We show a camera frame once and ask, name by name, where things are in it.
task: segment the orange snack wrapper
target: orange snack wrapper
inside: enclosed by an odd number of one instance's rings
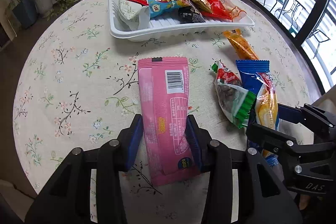
[[[252,50],[251,45],[242,36],[240,29],[225,31],[223,35],[229,40],[231,45],[236,49],[237,54],[242,60],[259,60],[256,53]]]

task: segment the blue wrapper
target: blue wrapper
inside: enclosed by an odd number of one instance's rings
[[[190,6],[189,0],[148,0],[150,16],[156,17],[162,13]]]
[[[269,61],[236,60],[236,65],[243,87],[257,96],[254,107],[257,123],[277,130],[279,123],[278,102],[272,75],[269,71]],[[256,144],[249,141],[249,146],[255,147]],[[268,159],[270,165],[276,165],[277,158],[271,152],[263,150],[262,155]]]

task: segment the metal screw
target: metal screw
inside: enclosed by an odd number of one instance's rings
[[[119,141],[117,139],[110,140],[109,145],[110,146],[117,146],[119,144]]]
[[[253,147],[250,147],[247,152],[249,152],[251,155],[255,155],[257,153],[257,150]]]
[[[293,142],[292,141],[290,141],[290,140],[288,140],[287,142],[286,142],[286,144],[288,145],[288,146],[293,146]]]
[[[74,155],[78,155],[80,152],[82,152],[82,150],[81,150],[79,147],[76,147],[76,148],[74,148],[71,152],[72,152]]]
[[[294,167],[294,170],[295,170],[296,173],[300,174],[300,173],[302,172],[302,167],[301,167],[301,165],[297,165],[297,166],[295,166],[295,167]]]
[[[211,140],[210,145],[213,146],[213,147],[217,147],[217,146],[219,146],[219,141],[218,140]]]

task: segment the round table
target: round table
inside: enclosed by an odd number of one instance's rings
[[[260,59],[270,60],[278,102],[310,103],[302,71],[272,25],[240,0],[232,0],[254,20],[243,36]],[[188,113],[212,138],[245,150],[244,130],[222,113],[210,66],[221,61],[238,73],[234,48],[221,33],[131,42],[110,35],[108,0],[83,0],[61,15],[36,42],[22,69],[13,107],[13,132],[22,168],[37,193],[74,147],[98,148],[130,126],[141,113],[137,61],[158,56],[189,60]],[[279,130],[300,144],[313,142],[301,125],[281,121]],[[134,168],[120,173],[128,223],[200,223],[209,174],[152,187],[142,139]],[[91,179],[91,219],[96,221],[95,172]]]

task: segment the gray plant pot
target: gray plant pot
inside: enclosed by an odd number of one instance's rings
[[[47,17],[53,10],[53,2],[51,0],[35,0],[35,4],[42,17]]]
[[[13,13],[24,29],[27,29],[37,20],[34,0],[23,0],[14,9]]]

